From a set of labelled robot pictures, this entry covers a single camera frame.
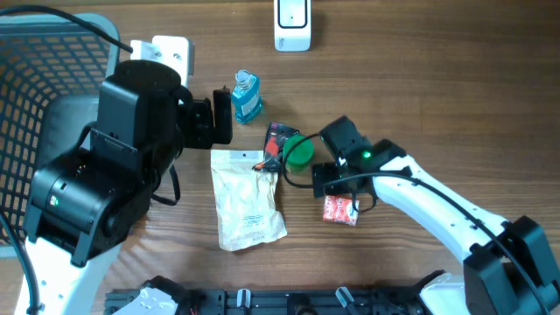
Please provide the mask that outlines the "beige plastic pouch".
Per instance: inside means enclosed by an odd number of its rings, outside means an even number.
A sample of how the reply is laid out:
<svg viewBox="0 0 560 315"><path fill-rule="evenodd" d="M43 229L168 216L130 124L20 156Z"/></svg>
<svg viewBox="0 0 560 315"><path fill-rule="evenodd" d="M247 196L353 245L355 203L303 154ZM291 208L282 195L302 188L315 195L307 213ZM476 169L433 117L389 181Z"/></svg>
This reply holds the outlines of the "beige plastic pouch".
<svg viewBox="0 0 560 315"><path fill-rule="evenodd" d="M262 161L260 150L211 151L219 245L223 250L247 249L287 235L284 217L275 202L278 175L253 169Z"/></svg>

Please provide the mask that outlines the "red tissue pack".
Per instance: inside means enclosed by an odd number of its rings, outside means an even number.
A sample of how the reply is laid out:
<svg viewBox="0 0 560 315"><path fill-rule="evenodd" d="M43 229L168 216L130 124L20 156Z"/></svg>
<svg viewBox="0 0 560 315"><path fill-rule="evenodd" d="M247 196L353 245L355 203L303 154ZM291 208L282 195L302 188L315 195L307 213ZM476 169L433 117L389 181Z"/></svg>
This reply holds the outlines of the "red tissue pack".
<svg viewBox="0 0 560 315"><path fill-rule="evenodd" d="M344 197L325 196L323 221L355 226L359 212L354 209L353 200Z"/></svg>

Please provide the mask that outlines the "blue mouthwash bottle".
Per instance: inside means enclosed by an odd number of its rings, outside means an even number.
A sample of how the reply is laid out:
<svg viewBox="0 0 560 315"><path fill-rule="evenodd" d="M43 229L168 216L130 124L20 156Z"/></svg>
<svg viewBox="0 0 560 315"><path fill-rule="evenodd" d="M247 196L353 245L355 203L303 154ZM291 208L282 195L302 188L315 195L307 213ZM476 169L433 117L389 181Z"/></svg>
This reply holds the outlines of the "blue mouthwash bottle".
<svg viewBox="0 0 560 315"><path fill-rule="evenodd" d="M235 81L232 93L235 118L241 124L248 124L259 115L263 107L260 78L247 70L239 70L235 74Z"/></svg>

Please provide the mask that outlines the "green lid jar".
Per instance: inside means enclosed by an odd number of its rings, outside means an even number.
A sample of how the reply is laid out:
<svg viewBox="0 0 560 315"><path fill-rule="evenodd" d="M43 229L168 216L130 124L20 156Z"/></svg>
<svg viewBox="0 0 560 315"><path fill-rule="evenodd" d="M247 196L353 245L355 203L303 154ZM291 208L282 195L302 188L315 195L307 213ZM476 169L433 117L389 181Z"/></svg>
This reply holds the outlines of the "green lid jar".
<svg viewBox="0 0 560 315"><path fill-rule="evenodd" d="M290 173L307 171L312 162L314 156L312 141L305 140L297 145L304 138L305 136L295 135L290 137L283 145L283 154L290 153L286 162L286 169Z"/></svg>

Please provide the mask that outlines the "black red packaged item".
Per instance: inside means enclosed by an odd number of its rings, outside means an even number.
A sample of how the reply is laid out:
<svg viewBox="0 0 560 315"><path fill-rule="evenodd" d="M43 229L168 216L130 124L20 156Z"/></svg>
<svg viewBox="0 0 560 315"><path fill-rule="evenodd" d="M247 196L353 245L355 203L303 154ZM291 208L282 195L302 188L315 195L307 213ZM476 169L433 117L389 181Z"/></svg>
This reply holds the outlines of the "black red packaged item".
<svg viewBox="0 0 560 315"><path fill-rule="evenodd" d="M252 170L257 172L280 173L284 156L284 144L288 139L298 134L298 129L280 122L271 122L264 141L263 161L255 164Z"/></svg>

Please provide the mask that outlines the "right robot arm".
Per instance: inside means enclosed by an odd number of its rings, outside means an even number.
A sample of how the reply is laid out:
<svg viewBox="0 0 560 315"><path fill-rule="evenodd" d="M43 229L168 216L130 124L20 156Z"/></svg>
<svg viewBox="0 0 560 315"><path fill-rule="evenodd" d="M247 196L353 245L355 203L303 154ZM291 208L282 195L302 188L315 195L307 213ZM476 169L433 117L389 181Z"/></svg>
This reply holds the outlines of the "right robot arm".
<svg viewBox="0 0 560 315"><path fill-rule="evenodd" d="M315 195L367 193L407 214L461 263L462 275L442 273L421 286L429 313L549 314L559 306L559 267L536 221L473 204L396 143L371 143L345 115L318 135L333 161L314 165Z"/></svg>

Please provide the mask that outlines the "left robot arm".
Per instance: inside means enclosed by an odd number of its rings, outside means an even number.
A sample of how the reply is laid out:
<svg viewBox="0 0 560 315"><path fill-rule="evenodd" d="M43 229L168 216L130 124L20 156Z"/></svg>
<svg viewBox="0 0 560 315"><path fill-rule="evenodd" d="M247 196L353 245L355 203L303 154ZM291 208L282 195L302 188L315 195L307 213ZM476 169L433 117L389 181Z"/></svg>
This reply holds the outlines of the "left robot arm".
<svg viewBox="0 0 560 315"><path fill-rule="evenodd" d="M197 100L169 66L119 63L100 88L97 117L37 169L24 217L19 314L87 314L133 225L158 198L184 149L233 138L231 93Z"/></svg>

